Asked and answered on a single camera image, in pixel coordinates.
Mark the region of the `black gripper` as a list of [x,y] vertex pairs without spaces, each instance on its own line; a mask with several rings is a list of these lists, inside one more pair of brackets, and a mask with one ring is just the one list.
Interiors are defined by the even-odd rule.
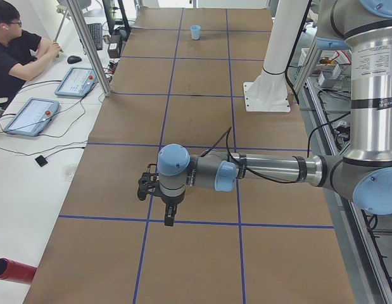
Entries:
[[163,194],[161,196],[162,202],[166,204],[165,208],[165,217],[164,217],[164,225],[165,226],[173,226],[175,222],[175,215],[177,212],[177,205],[180,204],[184,199],[184,193],[181,193],[178,196],[167,196]]

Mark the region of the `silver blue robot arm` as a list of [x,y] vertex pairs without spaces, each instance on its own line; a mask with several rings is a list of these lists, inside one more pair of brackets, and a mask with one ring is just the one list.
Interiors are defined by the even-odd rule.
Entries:
[[174,224],[186,187],[231,191],[238,179],[307,182],[376,215],[392,214],[392,1],[322,1],[318,41],[348,46],[351,57],[350,146],[341,156],[220,153],[190,155],[178,144],[158,154],[154,195]]

